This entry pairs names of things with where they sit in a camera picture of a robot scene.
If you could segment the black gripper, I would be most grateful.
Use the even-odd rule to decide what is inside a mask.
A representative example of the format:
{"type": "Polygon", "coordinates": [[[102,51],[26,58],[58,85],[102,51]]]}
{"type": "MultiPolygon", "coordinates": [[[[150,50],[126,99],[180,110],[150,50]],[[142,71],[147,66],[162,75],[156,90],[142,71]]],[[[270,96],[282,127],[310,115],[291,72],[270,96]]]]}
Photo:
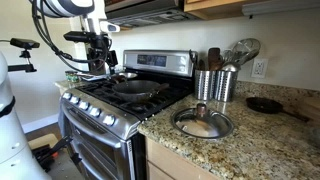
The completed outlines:
{"type": "Polygon", "coordinates": [[[89,73],[102,75],[109,69],[110,74],[115,73],[118,64],[116,52],[111,50],[112,40],[107,34],[97,35],[94,32],[70,31],[63,35],[67,41],[85,44],[89,73]]]}

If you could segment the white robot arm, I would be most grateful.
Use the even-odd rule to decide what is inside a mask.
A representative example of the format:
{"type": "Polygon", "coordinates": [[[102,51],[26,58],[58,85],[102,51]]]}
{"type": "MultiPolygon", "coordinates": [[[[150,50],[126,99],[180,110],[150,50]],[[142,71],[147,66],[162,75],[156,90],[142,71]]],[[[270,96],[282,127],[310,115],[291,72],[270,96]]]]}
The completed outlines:
{"type": "Polygon", "coordinates": [[[97,71],[104,64],[109,66],[109,72],[115,73],[116,62],[110,52],[112,40],[109,33],[119,32],[120,27],[107,20],[104,0],[29,0],[32,4],[32,19],[41,39],[59,57],[59,59],[73,70],[78,68],[70,62],[88,64],[93,63],[92,71],[97,71]],[[50,37],[46,17],[69,18],[79,16],[85,23],[85,31],[70,31],[64,38],[73,42],[89,44],[87,60],[76,59],[72,55],[60,50],[50,37]]]}

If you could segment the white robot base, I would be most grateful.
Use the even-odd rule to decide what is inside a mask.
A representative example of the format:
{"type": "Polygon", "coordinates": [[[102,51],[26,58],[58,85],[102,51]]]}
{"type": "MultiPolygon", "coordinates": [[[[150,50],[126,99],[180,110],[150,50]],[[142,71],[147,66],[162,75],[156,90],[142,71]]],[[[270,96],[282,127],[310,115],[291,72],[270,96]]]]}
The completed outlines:
{"type": "Polygon", "coordinates": [[[14,105],[8,65],[0,53],[0,180],[51,180],[31,152],[14,105]]]}

